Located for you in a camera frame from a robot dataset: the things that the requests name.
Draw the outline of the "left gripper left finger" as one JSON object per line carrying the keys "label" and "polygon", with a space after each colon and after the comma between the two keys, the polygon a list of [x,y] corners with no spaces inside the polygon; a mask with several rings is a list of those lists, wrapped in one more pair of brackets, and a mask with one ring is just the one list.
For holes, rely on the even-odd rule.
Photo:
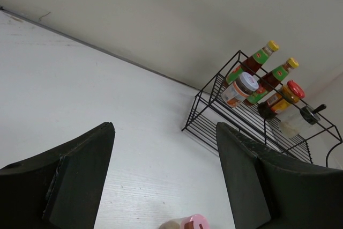
{"label": "left gripper left finger", "polygon": [[114,139],[104,122],[1,168],[1,228],[93,228]]}

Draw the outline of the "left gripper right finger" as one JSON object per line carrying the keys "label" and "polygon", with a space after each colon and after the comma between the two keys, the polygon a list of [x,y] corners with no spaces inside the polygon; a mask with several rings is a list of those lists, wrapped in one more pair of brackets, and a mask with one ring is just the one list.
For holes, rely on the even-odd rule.
{"label": "left gripper right finger", "polygon": [[236,228],[342,228],[342,171],[300,161],[226,123],[216,139]]}

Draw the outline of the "black cap spice shaker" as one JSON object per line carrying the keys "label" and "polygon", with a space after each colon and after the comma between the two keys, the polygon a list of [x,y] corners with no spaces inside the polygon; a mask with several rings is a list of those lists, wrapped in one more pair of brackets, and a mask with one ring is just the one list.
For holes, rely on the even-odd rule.
{"label": "black cap spice shaker", "polygon": [[292,138],[317,124],[320,121],[319,112],[325,109],[326,104],[321,104],[317,108],[306,105],[282,119],[279,129],[286,137]]}

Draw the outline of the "pink cap spice shaker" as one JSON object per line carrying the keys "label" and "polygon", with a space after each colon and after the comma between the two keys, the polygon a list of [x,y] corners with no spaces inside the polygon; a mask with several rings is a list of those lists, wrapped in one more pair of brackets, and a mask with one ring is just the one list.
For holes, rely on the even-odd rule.
{"label": "pink cap spice shaker", "polygon": [[164,222],[159,226],[159,229],[169,229],[169,228],[178,228],[178,229],[210,229],[210,225],[207,219],[200,215],[194,214],[183,218],[171,219],[167,222]]}

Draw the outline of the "red lid dark jar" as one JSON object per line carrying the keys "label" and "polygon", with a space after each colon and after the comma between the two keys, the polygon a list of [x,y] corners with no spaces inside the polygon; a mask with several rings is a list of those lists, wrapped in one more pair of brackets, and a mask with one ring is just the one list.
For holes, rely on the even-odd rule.
{"label": "red lid dark jar", "polygon": [[304,97],[303,88],[293,80],[289,80],[266,101],[260,103],[257,109],[263,119],[271,120]]}

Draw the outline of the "red green sauce bottle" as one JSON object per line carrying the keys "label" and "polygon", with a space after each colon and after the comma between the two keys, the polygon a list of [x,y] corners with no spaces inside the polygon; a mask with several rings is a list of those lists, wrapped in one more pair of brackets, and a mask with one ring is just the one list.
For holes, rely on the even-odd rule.
{"label": "red green sauce bottle", "polygon": [[258,80],[259,88],[247,97],[243,103],[247,106],[255,105],[259,100],[273,91],[298,66],[298,61],[291,57],[284,64],[274,68]]}

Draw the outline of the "white lid glass jar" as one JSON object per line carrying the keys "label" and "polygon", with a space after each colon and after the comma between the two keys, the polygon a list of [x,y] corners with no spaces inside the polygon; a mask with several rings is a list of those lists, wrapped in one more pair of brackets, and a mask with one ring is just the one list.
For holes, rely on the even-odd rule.
{"label": "white lid glass jar", "polygon": [[222,100],[231,108],[240,105],[247,97],[259,88],[255,78],[247,73],[241,73],[221,94]]}

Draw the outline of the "green label sauce bottle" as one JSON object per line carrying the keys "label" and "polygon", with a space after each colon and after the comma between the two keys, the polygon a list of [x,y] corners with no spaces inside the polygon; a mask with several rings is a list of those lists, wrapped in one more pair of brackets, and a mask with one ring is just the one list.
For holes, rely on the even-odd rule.
{"label": "green label sauce bottle", "polygon": [[228,74],[223,84],[228,86],[243,72],[254,75],[254,73],[256,73],[262,65],[266,63],[271,55],[278,50],[279,45],[273,40],[269,41],[264,47],[251,55],[243,61],[242,64],[239,64],[230,74]]}

